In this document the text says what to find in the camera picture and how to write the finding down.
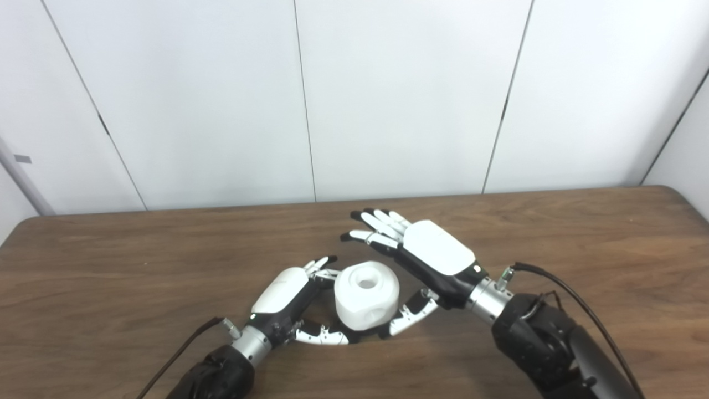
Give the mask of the black and white left hand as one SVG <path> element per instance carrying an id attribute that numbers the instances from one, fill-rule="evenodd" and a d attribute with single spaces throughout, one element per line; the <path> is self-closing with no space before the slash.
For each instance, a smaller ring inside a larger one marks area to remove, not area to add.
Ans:
<path id="1" fill-rule="evenodd" d="M 304 318 L 317 296 L 334 288 L 340 271 L 328 269 L 327 265 L 335 261 L 337 256 L 324 256 L 304 266 L 282 270 L 251 306 L 246 325 L 261 333 L 273 348 L 292 341 L 330 346 L 351 344 L 352 339 L 334 326 Z"/>

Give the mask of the black and white right hand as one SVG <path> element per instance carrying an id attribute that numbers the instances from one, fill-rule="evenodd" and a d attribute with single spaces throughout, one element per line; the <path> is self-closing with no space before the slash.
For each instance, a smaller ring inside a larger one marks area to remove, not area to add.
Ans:
<path id="1" fill-rule="evenodd" d="M 342 242 L 368 245 L 424 285 L 395 313 L 381 338 L 402 333 L 438 308 L 470 308 L 474 290 L 489 278 L 473 250 L 431 220 L 411 222 L 395 211 L 374 208 L 354 211 L 351 218 L 368 229 L 345 232 Z"/>

